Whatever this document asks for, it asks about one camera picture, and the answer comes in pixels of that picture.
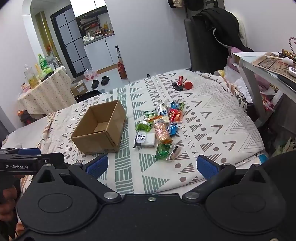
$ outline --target green snack packet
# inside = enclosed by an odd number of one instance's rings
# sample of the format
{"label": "green snack packet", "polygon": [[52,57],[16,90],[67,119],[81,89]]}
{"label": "green snack packet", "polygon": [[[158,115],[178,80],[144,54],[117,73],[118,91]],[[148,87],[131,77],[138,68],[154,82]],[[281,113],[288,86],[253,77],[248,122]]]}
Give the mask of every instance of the green snack packet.
{"label": "green snack packet", "polygon": [[144,112],[144,121],[150,121],[152,118],[156,117],[156,110],[145,111]]}
{"label": "green snack packet", "polygon": [[158,144],[156,149],[156,160],[164,159],[170,153],[170,144]]}
{"label": "green snack packet", "polygon": [[146,121],[140,121],[139,124],[137,124],[136,131],[145,131],[149,132],[151,130],[152,123],[148,123]]}
{"label": "green snack packet", "polygon": [[185,106],[186,104],[184,104],[184,103],[180,103],[179,105],[180,105],[179,110],[183,110],[183,109],[184,109],[184,106]]}

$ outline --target black shoe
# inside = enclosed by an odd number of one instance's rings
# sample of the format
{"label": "black shoe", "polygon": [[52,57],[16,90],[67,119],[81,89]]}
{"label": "black shoe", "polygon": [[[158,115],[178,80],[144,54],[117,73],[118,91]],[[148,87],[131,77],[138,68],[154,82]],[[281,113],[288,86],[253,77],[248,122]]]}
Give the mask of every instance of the black shoe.
{"label": "black shoe", "polygon": [[91,85],[92,89],[96,89],[100,84],[100,81],[98,80],[93,80],[93,84]]}
{"label": "black shoe", "polygon": [[102,86],[108,84],[109,83],[109,80],[110,80],[109,77],[103,76],[102,77],[102,82],[101,82]]}

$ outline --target floor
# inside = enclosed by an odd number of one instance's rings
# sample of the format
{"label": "floor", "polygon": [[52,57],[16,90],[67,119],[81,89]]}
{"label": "floor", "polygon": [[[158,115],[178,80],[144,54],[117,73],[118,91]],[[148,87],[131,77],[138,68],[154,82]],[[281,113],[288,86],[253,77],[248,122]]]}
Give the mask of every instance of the floor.
{"label": "floor", "polygon": [[[102,81],[103,76],[108,76],[110,78],[109,83],[104,86],[101,85],[101,81]],[[96,79],[100,82],[100,84],[95,90],[98,90],[101,93],[113,90],[115,88],[122,88],[123,86],[128,85],[130,83],[128,79],[122,80],[120,78],[120,75],[119,75],[117,69],[112,69],[112,70],[109,70],[109,71],[104,72],[102,74],[99,74],[96,77]],[[87,90],[91,91],[92,90],[91,85],[92,85],[93,81],[92,80],[86,81],[84,79],[83,82],[85,83]]]}

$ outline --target patterned bedsheet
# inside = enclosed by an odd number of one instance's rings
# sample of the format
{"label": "patterned bedsheet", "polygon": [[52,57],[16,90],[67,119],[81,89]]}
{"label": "patterned bedsheet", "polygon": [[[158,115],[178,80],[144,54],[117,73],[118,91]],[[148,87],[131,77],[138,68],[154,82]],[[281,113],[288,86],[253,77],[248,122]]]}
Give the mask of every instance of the patterned bedsheet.
{"label": "patterned bedsheet", "polygon": [[[193,83],[193,89],[173,89],[171,83],[180,75]],[[38,145],[41,152],[62,152],[71,164],[91,161],[97,155],[80,152],[71,141],[71,134],[89,106],[116,99],[126,110],[126,124],[120,150],[108,153],[108,169],[98,180],[120,194],[156,193],[198,182],[203,179],[195,164],[200,154],[238,167],[264,149],[254,123],[226,86],[202,74],[178,70],[130,83],[53,113]],[[174,162],[156,161],[155,148],[132,148],[135,127],[144,111],[172,100],[186,103],[183,122],[173,137],[182,150]]]}

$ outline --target cardboard carton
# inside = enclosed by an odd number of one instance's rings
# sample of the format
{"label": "cardboard carton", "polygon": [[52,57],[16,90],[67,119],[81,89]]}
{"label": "cardboard carton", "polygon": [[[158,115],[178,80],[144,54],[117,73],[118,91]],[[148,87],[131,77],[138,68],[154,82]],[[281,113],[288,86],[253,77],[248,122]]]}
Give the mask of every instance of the cardboard carton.
{"label": "cardboard carton", "polygon": [[71,139],[86,155],[118,152],[126,119],[119,100],[89,107]]}
{"label": "cardboard carton", "polygon": [[80,81],[80,82],[78,82],[78,84],[71,87],[71,91],[72,91],[74,97],[76,97],[77,95],[85,94],[87,92],[87,87],[86,87],[85,83],[83,83],[83,81]]}

